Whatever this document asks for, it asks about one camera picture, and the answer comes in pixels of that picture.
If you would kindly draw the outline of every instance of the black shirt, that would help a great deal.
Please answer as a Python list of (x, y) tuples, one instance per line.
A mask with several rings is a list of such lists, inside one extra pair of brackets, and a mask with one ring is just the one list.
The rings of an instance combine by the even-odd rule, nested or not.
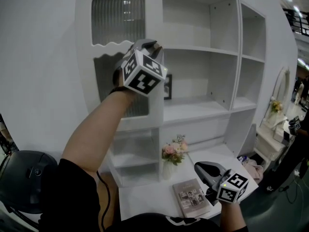
[[(100, 231), (100, 205), (96, 182), (76, 164), (61, 159), (52, 180), (44, 187), (43, 194), (40, 231)], [(137, 215), (109, 227), (107, 231), (144, 232), (165, 229), (176, 229), (177, 232), (221, 231), (215, 223), (206, 219), (169, 217), (154, 213)]]

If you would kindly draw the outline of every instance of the book cover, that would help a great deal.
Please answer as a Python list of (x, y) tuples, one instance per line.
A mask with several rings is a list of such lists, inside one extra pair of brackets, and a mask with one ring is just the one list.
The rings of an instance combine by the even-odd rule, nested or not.
[(211, 207), (197, 179), (175, 184), (173, 188), (186, 218), (195, 218), (210, 211)]

